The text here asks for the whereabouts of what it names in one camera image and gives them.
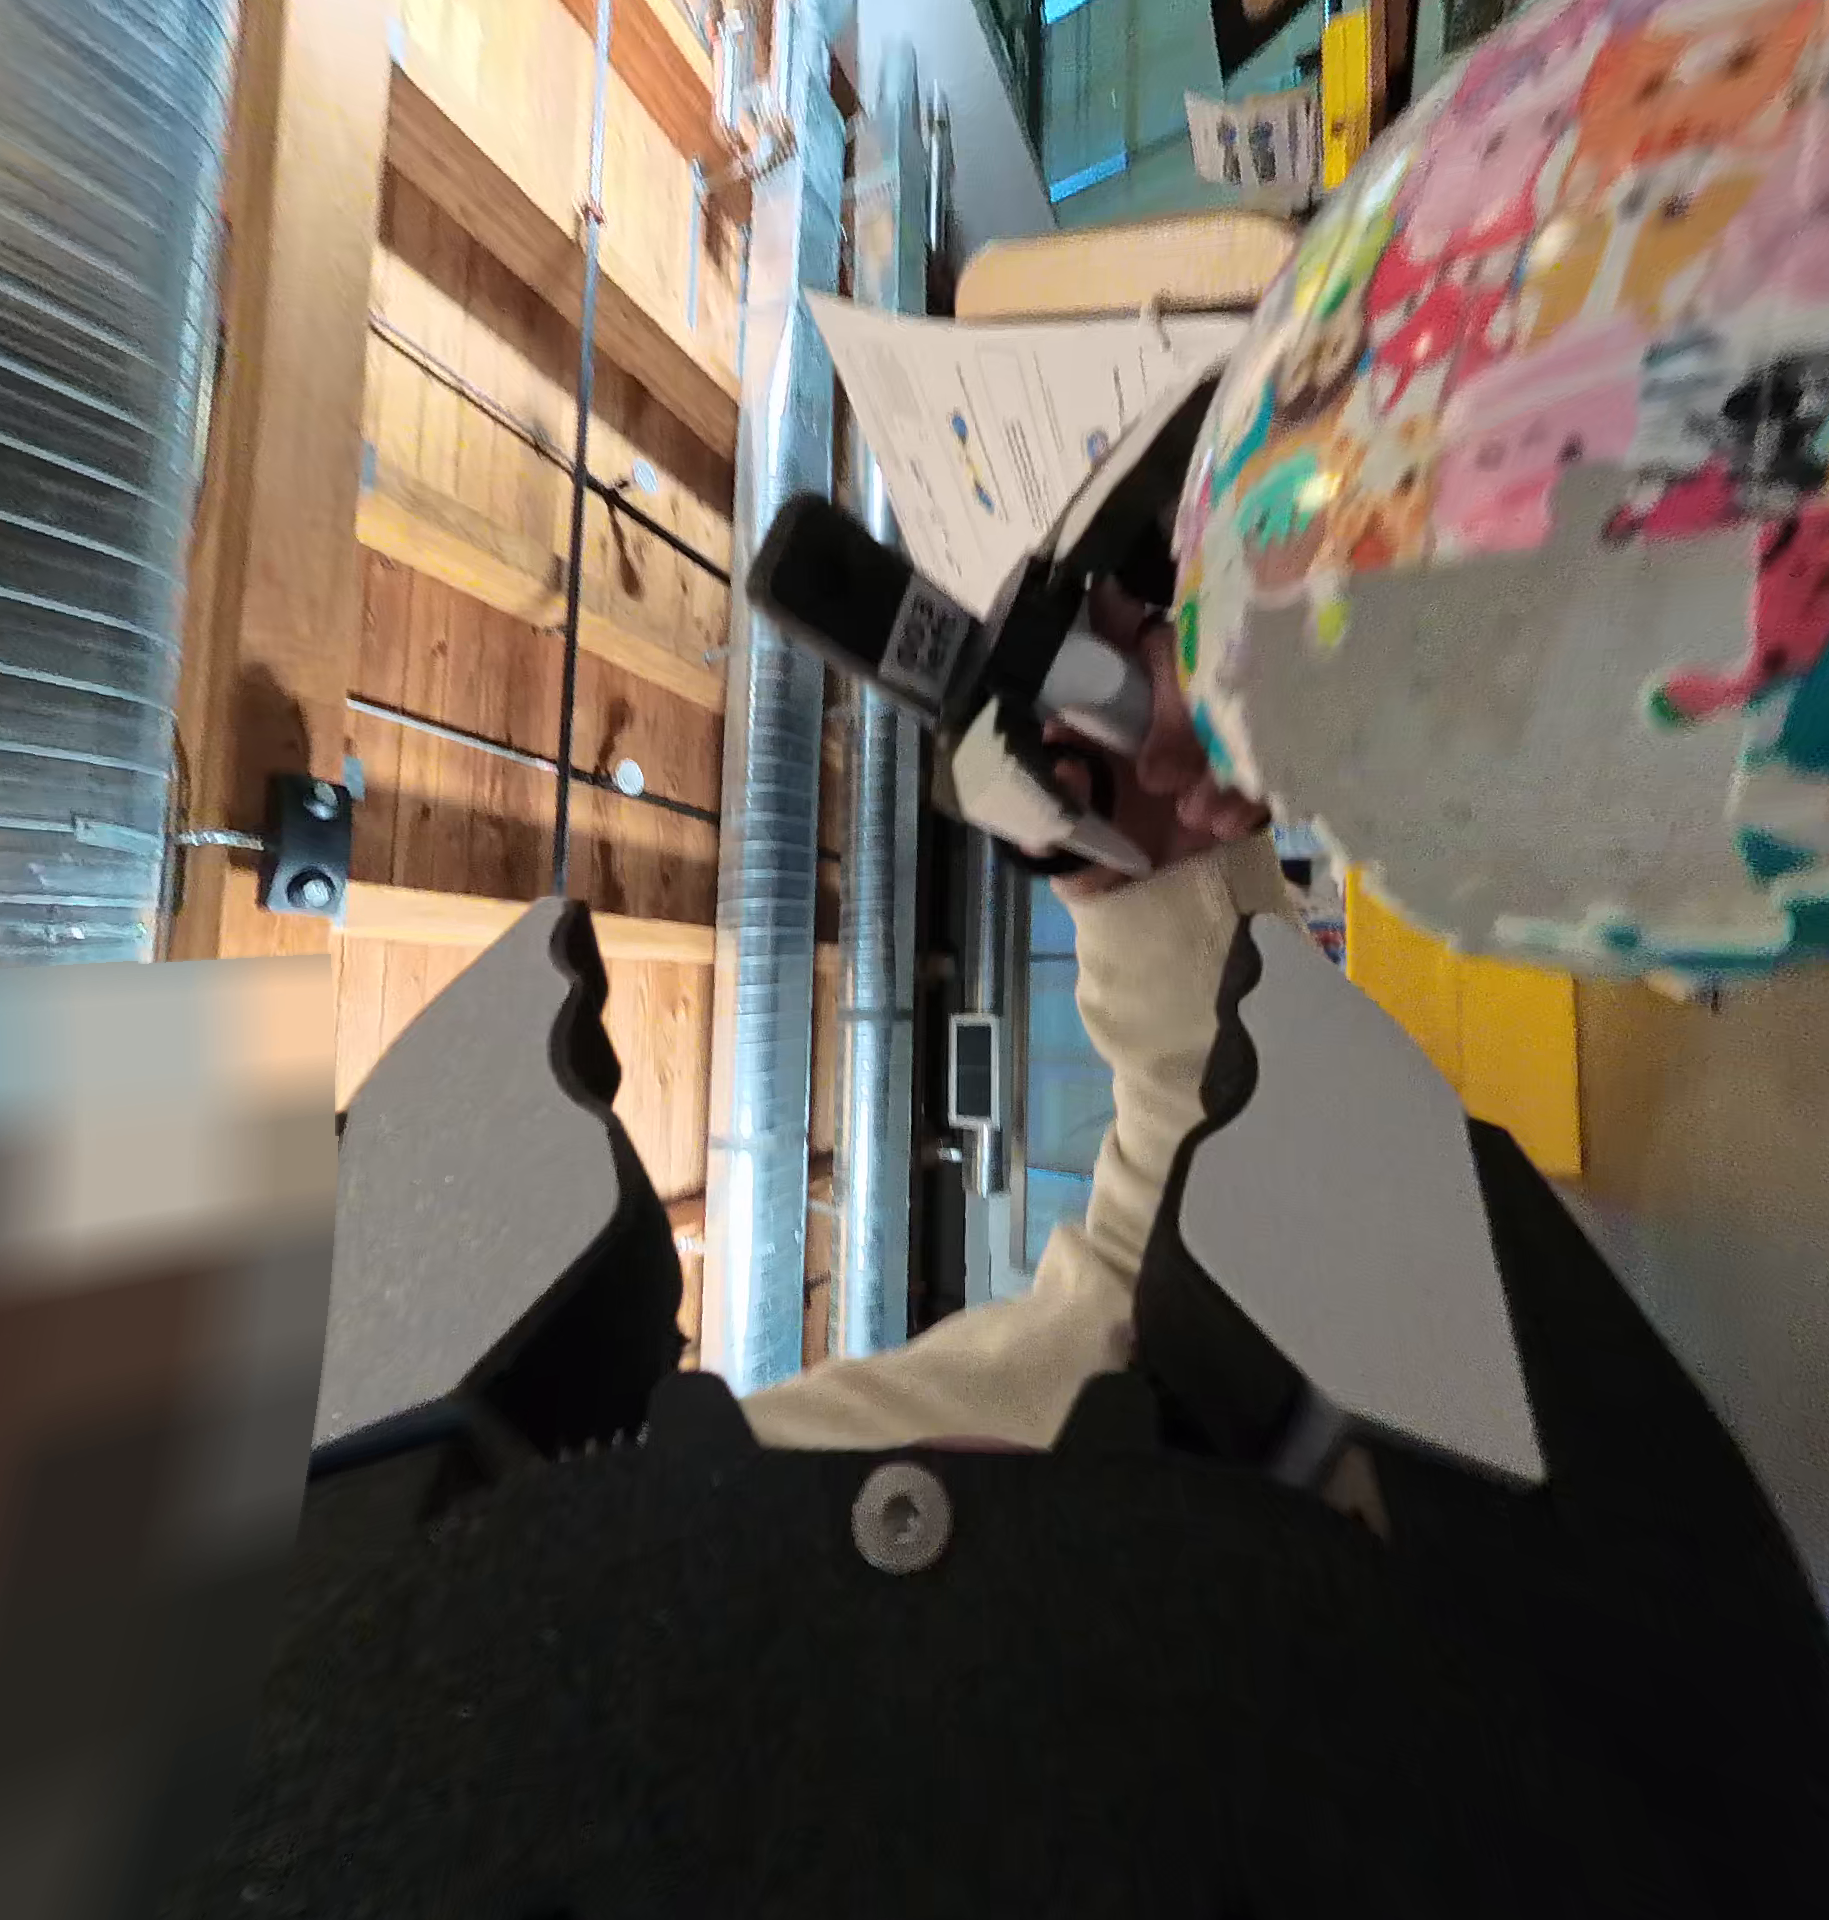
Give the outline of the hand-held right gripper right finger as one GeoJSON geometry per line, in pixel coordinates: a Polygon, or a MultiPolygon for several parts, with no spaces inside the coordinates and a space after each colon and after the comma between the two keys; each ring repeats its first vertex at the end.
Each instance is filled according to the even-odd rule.
{"type": "Polygon", "coordinates": [[[1183,1444],[1292,1485],[1359,1442],[1540,1485],[1470,1116],[1278,914],[1237,917],[1199,1104],[1135,1301],[1183,1444]]]}

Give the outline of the colourful puzzle ball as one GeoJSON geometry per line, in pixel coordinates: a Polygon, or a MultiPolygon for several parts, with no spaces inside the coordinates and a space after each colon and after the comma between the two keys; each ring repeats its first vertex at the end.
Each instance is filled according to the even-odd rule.
{"type": "Polygon", "coordinates": [[[1262,300],[1176,559],[1215,771],[1411,923],[1829,961],[1829,2],[1464,52],[1262,300]]]}

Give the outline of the black ceiling bracket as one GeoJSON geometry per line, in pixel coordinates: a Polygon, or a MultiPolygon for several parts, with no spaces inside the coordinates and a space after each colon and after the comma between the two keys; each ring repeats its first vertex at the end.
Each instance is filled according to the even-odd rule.
{"type": "Polygon", "coordinates": [[[356,792],[311,773],[271,773],[255,874],[255,904],[340,926],[353,842],[356,792]]]}

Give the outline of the large silver ventilation duct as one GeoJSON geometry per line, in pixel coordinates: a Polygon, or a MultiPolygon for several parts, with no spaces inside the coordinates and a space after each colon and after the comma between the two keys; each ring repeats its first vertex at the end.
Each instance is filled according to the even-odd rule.
{"type": "Polygon", "coordinates": [[[0,967],[158,946],[238,12],[0,2],[0,967]]]}

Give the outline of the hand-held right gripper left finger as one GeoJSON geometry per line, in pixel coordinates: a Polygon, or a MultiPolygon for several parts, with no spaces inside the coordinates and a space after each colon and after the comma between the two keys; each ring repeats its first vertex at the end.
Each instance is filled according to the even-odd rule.
{"type": "Polygon", "coordinates": [[[680,1258],[625,1134],[590,909],[526,907],[356,1093],[316,1448],[442,1410],[529,1448],[633,1437],[684,1351],[680,1258]]]}

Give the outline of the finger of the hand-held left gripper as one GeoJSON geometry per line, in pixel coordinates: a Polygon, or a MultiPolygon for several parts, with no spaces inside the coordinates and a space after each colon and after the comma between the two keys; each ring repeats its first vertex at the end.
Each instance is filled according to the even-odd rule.
{"type": "Polygon", "coordinates": [[[1004,578],[1004,601],[1117,568],[1153,525],[1172,525],[1223,373],[1189,373],[1136,417],[1004,578]]]}
{"type": "Polygon", "coordinates": [[[974,723],[948,747],[948,804],[1033,876],[1153,872],[1115,820],[1111,758],[1093,744],[1048,742],[1034,723],[974,723]]]}

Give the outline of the person's left hand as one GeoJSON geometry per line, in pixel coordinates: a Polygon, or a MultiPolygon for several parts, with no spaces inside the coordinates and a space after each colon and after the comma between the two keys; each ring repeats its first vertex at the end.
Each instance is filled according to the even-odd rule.
{"type": "Polygon", "coordinates": [[[1148,867],[1160,872],[1267,826],[1265,806],[1215,779],[1179,690],[1176,634],[1164,611],[1131,598],[1111,578],[1094,578],[1088,625],[1139,669],[1149,690],[1149,719],[1136,751],[1102,753],[1111,820],[1142,848],[1148,867]]]}

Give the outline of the person's left forearm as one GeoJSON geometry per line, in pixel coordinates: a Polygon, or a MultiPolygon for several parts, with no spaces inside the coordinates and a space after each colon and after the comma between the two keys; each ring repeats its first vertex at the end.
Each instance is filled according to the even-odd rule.
{"type": "Polygon", "coordinates": [[[1113,1096],[1084,1219],[1051,1231],[1025,1294],[746,1396],[741,1411],[761,1446],[1041,1453],[1088,1379],[1126,1367],[1142,1255],[1176,1151],[1204,1116],[1215,1002],[1237,919],[1296,926],[1297,913],[1267,831],[1109,888],[1064,879],[1056,893],[1071,911],[1074,1004],[1113,1096]]]}

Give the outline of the yellow plastic bin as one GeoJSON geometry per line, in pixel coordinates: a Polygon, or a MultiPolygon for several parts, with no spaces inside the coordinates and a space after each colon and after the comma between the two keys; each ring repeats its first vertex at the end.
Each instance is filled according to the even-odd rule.
{"type": "Polygon", "coordinates": [[[1544,1173],[1582,1173],[1579,989],[1563,972],[1470,956],[1344,874],[1344,972],[1423,1052],[1466,1112],[1544,1173]]]}

